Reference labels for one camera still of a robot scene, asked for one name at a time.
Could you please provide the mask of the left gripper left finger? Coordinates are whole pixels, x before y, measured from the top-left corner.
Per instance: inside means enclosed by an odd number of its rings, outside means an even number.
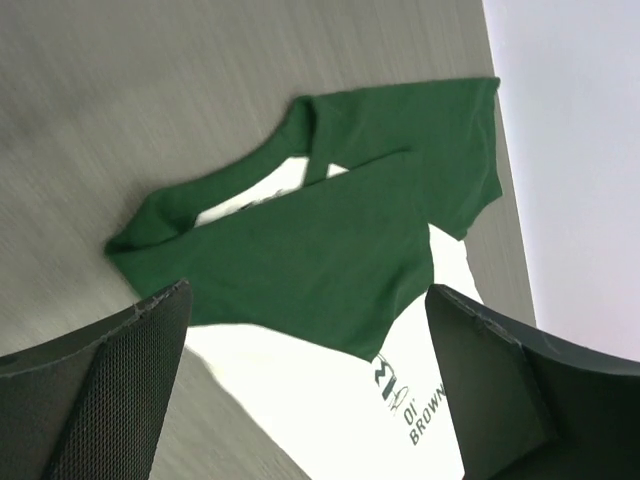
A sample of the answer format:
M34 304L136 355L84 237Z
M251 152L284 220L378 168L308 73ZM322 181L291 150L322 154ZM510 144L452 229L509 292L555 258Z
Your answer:
M146 479L191 318L180 280L1 358L1 477Z

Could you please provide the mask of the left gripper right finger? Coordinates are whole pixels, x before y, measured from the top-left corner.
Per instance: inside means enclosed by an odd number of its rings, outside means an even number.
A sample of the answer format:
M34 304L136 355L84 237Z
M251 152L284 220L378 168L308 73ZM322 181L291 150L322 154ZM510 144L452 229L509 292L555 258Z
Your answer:
M639 364L446 285L425 309L468 479L636 480Z

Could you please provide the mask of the green and white t-shirt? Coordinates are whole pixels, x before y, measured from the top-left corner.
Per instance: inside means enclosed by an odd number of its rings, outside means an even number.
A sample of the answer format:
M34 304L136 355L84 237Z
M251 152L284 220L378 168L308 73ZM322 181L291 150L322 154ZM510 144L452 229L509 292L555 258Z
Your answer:
M495 77L296 98L246 157L151 193L104 248L193 291L187 347L312 479L461 479L425 297L477 295L502 194Z

